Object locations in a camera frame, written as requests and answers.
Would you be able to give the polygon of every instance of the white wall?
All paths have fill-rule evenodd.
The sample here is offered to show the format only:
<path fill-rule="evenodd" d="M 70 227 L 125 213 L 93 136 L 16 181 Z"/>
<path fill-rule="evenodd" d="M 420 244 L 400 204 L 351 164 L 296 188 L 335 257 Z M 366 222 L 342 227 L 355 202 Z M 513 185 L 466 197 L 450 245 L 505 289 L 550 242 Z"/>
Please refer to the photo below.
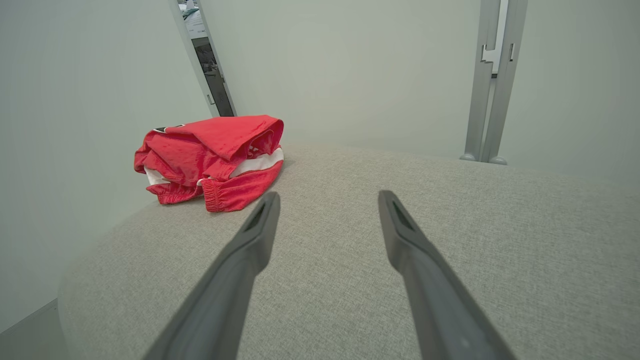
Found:
<path fill-rule="evenodd" d="M 529 1 L 499 155 L 640 184 L 640 2 Z"/>
<path fill-rule="evenodd" d="M 238 115 L 285 139 L 458 158 L 480 1 L 200 0 Z"/>
<path fill-rule="evenodd" d="M 143 135 L 211 116 L 169 6 L 3 3 L 0 331 L 56 298 L 72 259 L 154 201 L 133 170 Z"/>

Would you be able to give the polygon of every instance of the gray upholstered surface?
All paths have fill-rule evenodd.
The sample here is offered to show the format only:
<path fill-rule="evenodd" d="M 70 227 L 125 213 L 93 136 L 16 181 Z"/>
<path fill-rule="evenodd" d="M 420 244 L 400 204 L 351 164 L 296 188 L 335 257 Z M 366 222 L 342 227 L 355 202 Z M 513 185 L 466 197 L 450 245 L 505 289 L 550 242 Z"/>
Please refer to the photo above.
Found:
<path fill-rule="evenodd" d="M 468 161 L 284 149 L 278 232 L 240 359 L 419 357 L 380 189 L 399 196 L 519 358 L 640 354 L 638 193 Z M 116 227 L 61 285 L 71 351 L 141 357 L 252 208 L 153 204 Z"/>

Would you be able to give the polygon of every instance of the white stripe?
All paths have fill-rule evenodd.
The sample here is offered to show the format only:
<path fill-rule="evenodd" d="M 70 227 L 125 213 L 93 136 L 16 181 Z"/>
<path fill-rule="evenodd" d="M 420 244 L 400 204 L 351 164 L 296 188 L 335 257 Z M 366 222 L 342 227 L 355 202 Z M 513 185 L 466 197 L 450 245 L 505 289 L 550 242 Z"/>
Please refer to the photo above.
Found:
<path fill-rule="evenodd" d="M 170 182 L 165 180 L 164 176 L 156 170 L 151 170 L 150 168 L 145 167 L 145 172 L 147 173 L 147 178 L 149 178 L 150 185 L 170 184 Z"/>
<path fill-rule="evenodd" d="M 247 171 L 256 171 L 256 170 L 268 169 L 268 168 L 272 167 L 273 165 L 276 165 L 276 163 L 278 161 L 280 161 L 280 160 L 284 160 L 284 152 L 282 151 L 281 147 L 277 148 L 276 151 L 274 151 L 273 154 L 271 154 L 271 155 L 262 154 L 262 155 L 258 156 L 255 159 L 244 160 L 231 173 L 231 175 L 229 175 L 229 178 L 236 177 L 236 176 L 241 175 L 241 174 L 243 174 L 243 173 L 245 173 Z"/>
<path fill-rule="evenodd" d="M 280 160 L 284 160 L 284 151 L 282 151 L 281 147 L 277 148 L 276 151 L 274 151 L 273 154 L 271 154 L 271 155 L 262 154 L 262 155 L 258 156 L 255 159 L 244 160 L 231 173 L 231 175 L 229 175 L 229 178 L 242 175 L 243 173 L 249 172 L 249 171 L 268 169 L 268 168 L 272 167 L 273 165 L 276 165 L 276 163 L 278 161 L 280 161 Z M 149 184 L 151 184 L 151 185 L 170 184 L 171 183 L 171 182 L 165 180 L 164 176 L 162 174 L 160 174 L 160 172 L 158 172 L 156 170 L 151 170 L 151 169 L 145 167 L 145 172 L 147 173 L 147 177 L 149 179 Z M 202 186 L 202 184 L 200 184 L 202 182 L 202 180 L 203 179 L 198 180 L 198 182 L 197 182 L 198 186 Z"/>

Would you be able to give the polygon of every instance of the baseboard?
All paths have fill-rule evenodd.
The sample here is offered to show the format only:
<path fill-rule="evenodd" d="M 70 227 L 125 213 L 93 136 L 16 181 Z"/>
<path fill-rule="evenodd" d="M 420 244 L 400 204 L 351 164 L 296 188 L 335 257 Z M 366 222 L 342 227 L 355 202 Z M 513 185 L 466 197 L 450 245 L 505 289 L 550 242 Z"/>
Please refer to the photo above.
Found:
<path fill-rule="evenodd" d="M 0 336 L 11 334 L 16 329 L 18 329 L 22 324 L 26 323 L 27 321 L 29 321 L 30 319 L 32 319 L 32 318 L 34 318 L 34 317 L 36 317 L 38 315 L 44 313 L 45 311 L 49 310 L 50 308 L 52 308 L 54 306 L 58 306 L 58 298 L 55 298 L 55 299 L 51 300 L 51 302 L 48 303 L 47 305 L 41 307 L 40 309 L 37 309 L 36 311 L 33 312 L 33 314 L 25 317 L 24 319 L 22 319 L 19 322 L 17 322 L 15 325 L 11 326 L 9 329 L 3 331 L 2 334 L 0 334 Z"/>

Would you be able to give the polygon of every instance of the red fabric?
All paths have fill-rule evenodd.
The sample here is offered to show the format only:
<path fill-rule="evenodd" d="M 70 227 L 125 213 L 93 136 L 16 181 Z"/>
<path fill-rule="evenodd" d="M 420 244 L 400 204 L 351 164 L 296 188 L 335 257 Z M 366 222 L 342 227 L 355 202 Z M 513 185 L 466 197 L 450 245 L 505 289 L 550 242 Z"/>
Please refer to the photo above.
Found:
<path fill-rule="evenodd" d="M 240 210 L 266 191 L 282 161 L 232 179 L 229 175 L 244 160 L 273 154 L 283 129 L 282 120 L 267 115 L 217 117 L 159 128 L 145 136 L 136 151 L 134 169 L 142 174 L 145 167 L 156 170 L 171 182 L 147 187 L 161 204 L 175 204 L 204 194 L 209 211 Z"/>

